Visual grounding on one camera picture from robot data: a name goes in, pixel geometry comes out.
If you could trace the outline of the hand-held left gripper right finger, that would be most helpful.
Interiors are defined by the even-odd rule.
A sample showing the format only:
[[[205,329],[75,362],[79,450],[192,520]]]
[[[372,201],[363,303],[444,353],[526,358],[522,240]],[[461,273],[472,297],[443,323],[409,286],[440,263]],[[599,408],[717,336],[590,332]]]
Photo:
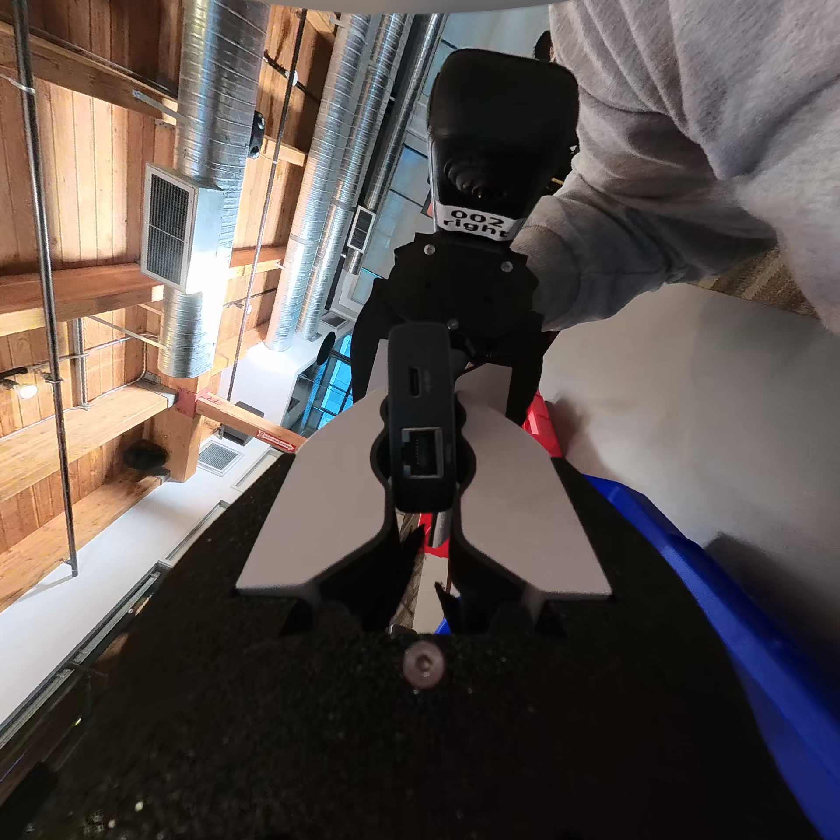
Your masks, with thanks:
[[[465,474],[448,540],[458,594],[438,594],[448,631],[483,634],[504,613],[535,629],[548,604],[609,602],[613,588],[551,453],[478,395],[456,397]]]

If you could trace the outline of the black ethernet adapter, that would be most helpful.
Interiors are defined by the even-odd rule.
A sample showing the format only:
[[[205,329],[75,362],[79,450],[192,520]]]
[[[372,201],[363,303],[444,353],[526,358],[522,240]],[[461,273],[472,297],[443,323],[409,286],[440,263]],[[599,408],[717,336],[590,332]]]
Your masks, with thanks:
[[[456,489],[455,391],[446,328],[395,327],[387,346],[387,433],[395,506],[404,512],[452,507]]]

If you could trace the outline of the red storage bin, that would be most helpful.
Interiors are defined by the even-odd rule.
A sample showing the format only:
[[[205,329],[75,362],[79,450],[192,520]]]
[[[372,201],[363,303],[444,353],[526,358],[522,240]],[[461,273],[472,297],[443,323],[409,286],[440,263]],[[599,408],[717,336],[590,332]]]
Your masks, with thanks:
[[[540,391],[537,391],[528,408],[522,428],[528,432],[552,457],[561,457],[563,451],[550,412]],[[419,524],[425,530],[424,551],[439,558],[448,557],[448,536],[445,535],[446,511],[424,513]]]

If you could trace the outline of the white wall air vent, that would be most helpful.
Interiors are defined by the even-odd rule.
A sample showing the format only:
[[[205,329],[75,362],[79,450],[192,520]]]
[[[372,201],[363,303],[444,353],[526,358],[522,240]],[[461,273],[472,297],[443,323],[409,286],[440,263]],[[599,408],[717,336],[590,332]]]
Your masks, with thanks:
[[[210,437],[199,449],[196,468],[212,476],[223,478],[243,462],[245,449],[224,438]]]

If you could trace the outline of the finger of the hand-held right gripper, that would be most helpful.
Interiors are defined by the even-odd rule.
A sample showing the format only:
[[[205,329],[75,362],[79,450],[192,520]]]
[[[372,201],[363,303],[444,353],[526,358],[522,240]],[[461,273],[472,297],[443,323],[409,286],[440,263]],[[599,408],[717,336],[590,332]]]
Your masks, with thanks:
[[[386,395],[389,390],[388,340],[366,340],[363,351],[363,373],[366,376],[364,397]]]
[[[498,364],[472,366],[458,377],[458,398],[463,403],[488,406],[506,415],[510,391],[510,367]]]

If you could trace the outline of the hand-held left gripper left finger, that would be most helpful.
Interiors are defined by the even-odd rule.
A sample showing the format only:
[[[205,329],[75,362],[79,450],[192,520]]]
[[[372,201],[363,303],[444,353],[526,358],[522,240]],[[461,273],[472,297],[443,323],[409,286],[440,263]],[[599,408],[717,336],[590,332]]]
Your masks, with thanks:
[[[386,634],[424,546],[397,523],[380,464],[387,390],[374,389],[284,460],[287,472],[236,581],[243,612],[307,631],[331,614]]]

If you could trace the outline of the large grid window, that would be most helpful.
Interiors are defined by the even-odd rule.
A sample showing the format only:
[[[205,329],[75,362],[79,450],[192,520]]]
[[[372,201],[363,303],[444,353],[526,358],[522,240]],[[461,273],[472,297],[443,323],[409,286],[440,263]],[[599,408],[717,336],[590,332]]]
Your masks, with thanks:
[[[352,334],[336,339],[322,363],[313,362],[299,374],[283,424],[309,438],[353,404],[350,349]]]

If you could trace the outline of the black round beam fixture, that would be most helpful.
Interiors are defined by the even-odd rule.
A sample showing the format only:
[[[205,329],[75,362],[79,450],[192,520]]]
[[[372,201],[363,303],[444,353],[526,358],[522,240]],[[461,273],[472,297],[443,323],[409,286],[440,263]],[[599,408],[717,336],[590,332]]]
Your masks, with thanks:
[[[122,463],[128,469],[133,469],[145,476],[167,477],[170,471],[166,467],[169,454],[162,446],[141,439],[122,452]]]

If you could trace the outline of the blue storage bin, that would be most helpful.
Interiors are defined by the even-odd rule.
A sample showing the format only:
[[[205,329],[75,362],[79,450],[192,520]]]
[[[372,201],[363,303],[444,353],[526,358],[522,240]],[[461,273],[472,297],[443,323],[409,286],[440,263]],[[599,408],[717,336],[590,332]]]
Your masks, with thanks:
[[[613,597],[478,636],[522,654],[522,715],[545,727],[511,834],[838,838],[837,693],[647,498],[554,463]]]

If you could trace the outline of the wooden support post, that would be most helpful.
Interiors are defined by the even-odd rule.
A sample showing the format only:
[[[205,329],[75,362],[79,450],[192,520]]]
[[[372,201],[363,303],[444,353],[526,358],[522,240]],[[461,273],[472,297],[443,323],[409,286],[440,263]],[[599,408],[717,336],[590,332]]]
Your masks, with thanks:
[[[231,427],[284,453],[295,454],[307,442],[305,437],[207,390],[195,393],[183,388],[178,389],[174,408],[187,417],[200,416]]]

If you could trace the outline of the silver ribbed air duct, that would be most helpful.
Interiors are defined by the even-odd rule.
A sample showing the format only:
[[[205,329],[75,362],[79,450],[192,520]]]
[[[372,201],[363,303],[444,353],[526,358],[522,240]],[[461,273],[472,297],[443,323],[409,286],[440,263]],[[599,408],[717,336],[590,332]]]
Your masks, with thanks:
[[[386,101],[413,18],[413,14],[384,14],[375,31],[297,322],[297,335],[310,342],[317,337],[324,303],[353,221],[361,183],[382,126]]]
[[[298,328],[379,19],[378,14],[340,19],[266,333],[272,351],[287,351]]]
[[[270,20],[261,2],[183,4],[174,170],[222,193],[217,266],[199,291],[164,291],[158,367],[189,380],[214,367]]]

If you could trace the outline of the small ceiling air vent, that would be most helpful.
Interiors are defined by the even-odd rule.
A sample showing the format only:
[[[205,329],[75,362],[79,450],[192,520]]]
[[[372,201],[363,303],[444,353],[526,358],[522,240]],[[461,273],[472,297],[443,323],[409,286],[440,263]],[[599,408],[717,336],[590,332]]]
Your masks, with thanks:
[[[359,204],[355,208],[353,221],[350,227],[350,232],[347,240],[347,248],[364,254],[371,237],[371,232],[375,227],[376,213]]]

